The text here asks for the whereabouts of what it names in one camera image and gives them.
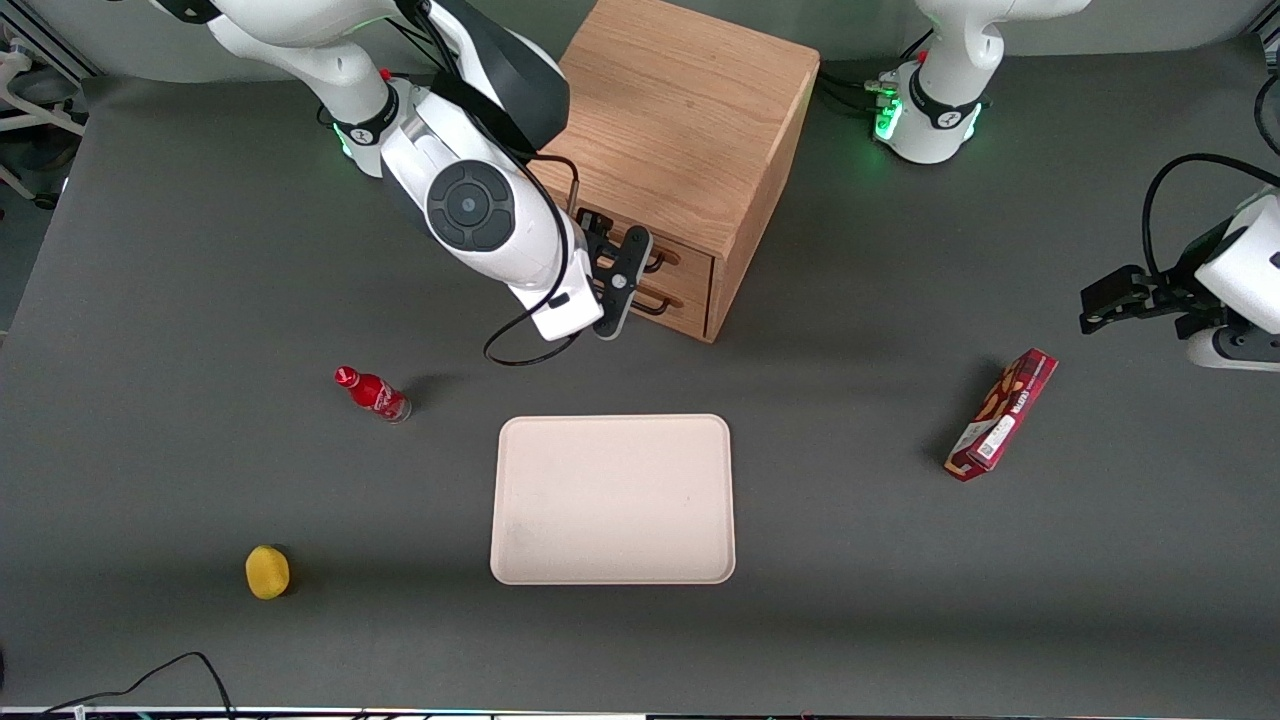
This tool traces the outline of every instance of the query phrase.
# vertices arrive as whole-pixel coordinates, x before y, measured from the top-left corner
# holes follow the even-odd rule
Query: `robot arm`
[[[924,61],[911,59],[876,83],[892,101],[874,137],[913,163],[948,160],[973,135],[979,97],[1005,59],[996,23],[1070,15],[1089,1],[916,0],[933,22],[934,40]]]
[[[1080,292],[1084,334],[1181,314],[1178,337],[1206,368],[1280,372],[1280,196],[1270,188],[1192,242],[1169,270],[1125,265]]]
[[[152,1],[207,24],[230,53],[302,79],[357,167],[392,183],[413,223],[449,254],[506,283],[526,309],[521,319],[545,340],[588,327],[617,336],[652,238],[634,228],[621,251],[598,237],[589,246],[517,156],[531,156],[568,122],[568,83],[540,47],[465,0]],[[429,32],[445,55],[448,72],[430,90],[384,81],[344,40],[390,18]],[[611,275],[595,268],[600,255],[614,260]],[[603,288],[593,282],[602,279]]]

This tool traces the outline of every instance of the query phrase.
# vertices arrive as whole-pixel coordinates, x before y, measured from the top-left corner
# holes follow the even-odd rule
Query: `green led light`
[[[342,131],[338,129],[338,123],[333,124],[333,132],[334,135],[338,136],[338,140],[342,142],[342,154],[351,158],[351,147],[347,147],[347,136],[342,135]]]
[[[893,131],[897,129],[897,120],[901,117],[902,101],[895,97],[876,118],[876,136],[883,141],[888,141],[888,138],[893,137]]]
[[[973,131],[974,128],[978,127],[978,115],[980,114],[982,114],[982,102],[978,102],[978,106],[973,109],[973,119],[969,120],[969,129],[964,131],[965,140],[973,137]]]

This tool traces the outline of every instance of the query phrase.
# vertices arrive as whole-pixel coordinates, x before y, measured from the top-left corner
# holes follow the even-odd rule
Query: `drawer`
[[[609,240],[621,241],[614,228]],[[602,260],[608,266],[608,260]],[[640,278],[631,311],[671,329],[701,338],[707,332],[712,259],[678,242],[654,236],[649,266]]]

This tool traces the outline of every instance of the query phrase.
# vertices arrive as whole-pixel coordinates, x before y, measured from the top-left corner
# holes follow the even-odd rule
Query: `red bottle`
[[[383,382],[378,375],[361,375],[343,365],[333,374],[334,382],[351,392],[356,405],[376,413],[389,423],[403,423],[413,413],[413,404],[404,393]]]

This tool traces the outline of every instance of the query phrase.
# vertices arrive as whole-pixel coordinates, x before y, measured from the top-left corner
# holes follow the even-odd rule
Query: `yellow ball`
[[[269,544],[260,544],[244,560],[248,589],[259,600],[275,600],[289,589],[289,560]]]

